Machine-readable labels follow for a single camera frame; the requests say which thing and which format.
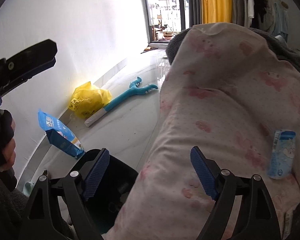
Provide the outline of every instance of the hanging clothes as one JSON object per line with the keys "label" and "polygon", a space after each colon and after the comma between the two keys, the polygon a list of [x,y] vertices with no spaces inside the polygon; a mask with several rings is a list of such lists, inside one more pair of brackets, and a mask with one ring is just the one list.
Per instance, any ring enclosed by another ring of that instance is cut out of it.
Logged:
{"label": "hanging clothes", "polygon": [[254,0],[248,0],[248,20],[249,20],[249,27],[252,24],[253,18],[254,18]]}
{"label": "hanging clothes", "polygon": [[202,0],[203,23],[231,22],[232,0]]}
{"label": "hanging clothes", "polygon": [[248,0],[243,0],[243,3],[244,3],[244,22],[243,22],[243,26],[249,28]]}
{"label": "hanging clothes", "polygon": [[281,5],[280,0],[276,0],[274,3],[275,11],[275,24],[274,30],[271,33],[272,36],[281,35],[286,42],[288,42],[288,12]]}
{"label": "hanging clothes", "polygon": [[231,22],[243,26],[244,24],[243,0],[232,0]]}
{"label": "hanging clothes", "polygon": [[259,29],[267,33],[272,33],[274,30],[274,23],[275,23],[274,1],[275,0],[265,0],[266,14],[263,17],[263,22],[261,22],[260,15],[258,16]]}
{"label": "hanging clothes", "polygon": [[252,19],[252,28],[259,28],[258,16],[263,23],[263,17],[266,14],[266,2],[264,0],[254,0],[254,18]]}

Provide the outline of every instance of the dark gray towel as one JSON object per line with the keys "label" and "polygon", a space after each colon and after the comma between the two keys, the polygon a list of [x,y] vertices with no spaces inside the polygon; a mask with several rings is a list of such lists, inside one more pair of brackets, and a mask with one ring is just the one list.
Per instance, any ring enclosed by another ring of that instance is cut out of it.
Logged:
{"label": "dark gray towel", "polygon": [[[269,49],[276,54],[278,60],[286,60],[290,62],[300,73],[300,55],[282,45],[278,39],[271,36],[269,33],[258,29],[249,29],[266,39]],[[166,53],[170,64],[172,64],[178,49],[189,30],[190,29],[184,30],[176,35],[167,46]]]}
{"label": "dark gray towel", "polygon": [[[15,189],[8,192],[0,186],[0,239],[4,239],[4,234],[10,236],[10,239],[18,239],[19,231],[22,225],[22,214],[26,207],[28,198],[20,191]],[[67,223],[63,221],[63,230],[66,236],[73,238],[73,234]]]}

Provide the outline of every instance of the blue packet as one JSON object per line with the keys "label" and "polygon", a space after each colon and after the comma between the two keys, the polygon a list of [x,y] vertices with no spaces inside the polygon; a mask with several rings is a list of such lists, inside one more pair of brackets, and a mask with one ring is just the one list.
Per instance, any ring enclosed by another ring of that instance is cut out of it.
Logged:
{"label": "blue packet", "polygon": [[276,130],[272,145],[272,154],[268,176],[283,179],[292,171],[296,149],[296,133],[290,130]]}
{"label": "blue packet", "polygon": [[84,153],[78,138],[59,119],[39,110],[38,121],[46,131],[49,142],[55,147],[77,159]]}

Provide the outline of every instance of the glossy floor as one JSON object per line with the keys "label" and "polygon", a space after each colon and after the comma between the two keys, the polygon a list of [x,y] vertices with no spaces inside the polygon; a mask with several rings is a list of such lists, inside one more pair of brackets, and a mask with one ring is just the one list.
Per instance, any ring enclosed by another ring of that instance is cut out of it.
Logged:
{"label": "glossy floor", "polygon": [[[156,84],[159,90],[127,99],[90,127],[86,127],[82,119],[71,119],[67,126],[79,138],[85,151],[106,148],[111,155],[135,170],[141,170],[158,134],[159,91],[170,68],[163,54],[163,49],[157,49],[138,55],[102,87],[109,89],[115,98],[139,76],[142,78],[140,87]],[[52,179],[64,177],[76,161],[53,146],[41,161],[32,181],[36,182],[44,170],[49,171]]]}

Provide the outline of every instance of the person's hand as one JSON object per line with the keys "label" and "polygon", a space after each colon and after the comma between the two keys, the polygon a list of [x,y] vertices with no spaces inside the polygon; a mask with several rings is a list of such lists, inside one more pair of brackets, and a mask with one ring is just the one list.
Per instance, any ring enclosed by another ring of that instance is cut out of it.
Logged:
{"label": "person's hand", "polygon": [[[13,119],[12,119],[11,127],[12,127],[13,131],[16,128],[16,123],[14,122]],[[7,171],[10,168],[12,168],[12,166],[14,165],[14,161],[16,159],[16,153],[14,151],[15,147],[16,147],[16,142],[12,138],[11,141],[2,150],[2,155],[4,156],[7,163],[0,166],[0,171]]]}
{"label": "person's hand", "polygon": [[0,171],[9,170],[15,161],[15,122],[7,110],[0,110]]}

